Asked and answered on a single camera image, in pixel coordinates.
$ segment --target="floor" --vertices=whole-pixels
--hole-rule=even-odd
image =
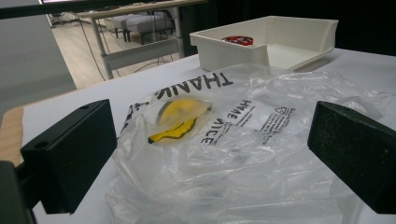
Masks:
[[[140,35],[131,33],[131,42],[124,42],[122,33],[116,38],[114,29],[101,24],[101,36],[106,52],[116,52],[123,49],[140,46]],[[65,21],[63,24],[52,25],[52,32],[59,45],[64,60],[78,89],[84,89],[106,80],[106,72],[102,63],[99,48],[92,26],[85,21]],[[172,38],[173,34],[160,35],[157,39]],[[153,41],[153,35],[147,35],[146,41]],[[118,70],[113,70],[114,78],[130,76],[135,72],[159,66],[179,59],[178,54],[153,59],[143,63],[133,64]]]

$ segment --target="chair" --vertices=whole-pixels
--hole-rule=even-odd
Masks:
[[[128,21],[129,19],[135,18],[135,17],[145,16],[145,15],[147,15],[146,12],[113,17],[111,19],[111,21],[114,26],[114,32],[116,33],[116,37],[119,38],[119,29],[122,30],[122,33],[124,33],[126,31],[126,21]]]
[[[51,13],[50,14],[53,17],[53,23],[59,22],[59,24],[63,25],[64,22],[61,20],[61,17],[64,16],[64,12],[58,12],[58,13]]]
[[[134,17],[126,22],[126,33],[124,34],[124,41],[131,42],[130,33],[134,32],[140,34],[141,44],[144,45],[144,35],[158,34],[175,29],[175,20],[168,10],[158,10],[148,12],[147,16]]]

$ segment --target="recycling symbol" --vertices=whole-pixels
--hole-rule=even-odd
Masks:
[[[275,109],[275,111],[280,114],[280,115],[284,115],[286,113],[287,108],[286,107],[280,107]]]

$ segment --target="white table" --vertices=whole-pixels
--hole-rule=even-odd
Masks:
[[[335,49],[324,58],[300,69],[304,72],[313,70],[338,72],[369,89],[396,94],[396,57]],[[85,90],[73,91],[28,105],[24,108],[23,143],[46,130],[75,108],[102,99],[110,99],[116,131],[120,133],[129,105],[137,103],[151,92],[205,73],[207,72],[200,68],[198,56],[194,55],[128,77],[109,80]],[[381,122],[396,130],[395,118],[396,102],[392,102]],[[46,215],[38,205],[35,208],[38,223],[111,223],[111,214],[104,195],[114,174],[113,161],[109,160],[73,216]],[[356,223],[396,223],[396,216],[379,216],[363,204]]]
[[[183,40],[181,36],[181,28],[180,28],[180,20],[179,20],[180,16],[178,13],[178,8],[192,4],[202,4],[206,2],[207,0],[169,0],[169,1],[161,1],[161,2],[153,1],[153,3],[146,3],[146,4],[139,3],[132,6],[119,7],[109,11],[90,11],[90,12],[80,12],[80,13],[72,13],[72,14],[82,19],[91,19],[92,28],[95,33],[100,54],[102,56],[105,65],[107,78],[111,79],[114,78],[112,70],[122,68],[134,63],[141,63],[150,59],[159,58],[176,52],[178,52],[179,58],[183,58],[184,49],[183,49]],[[119,52],[106,53],[96,20],[121,16],[131,13],[170,8],[170,7],[174,10],[174,14],[175,14],[176,38],[159,41],[153,44],[147,44],[145,46],[141,46],[134,49],[127,49]]]

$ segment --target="black backdrop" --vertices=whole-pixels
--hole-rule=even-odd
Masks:
[[[392,1],[209,0],[182,7],[186,55],[196,53],[189,33],[265,16],[339,20],[335,46],[396,56],[396,9]]]

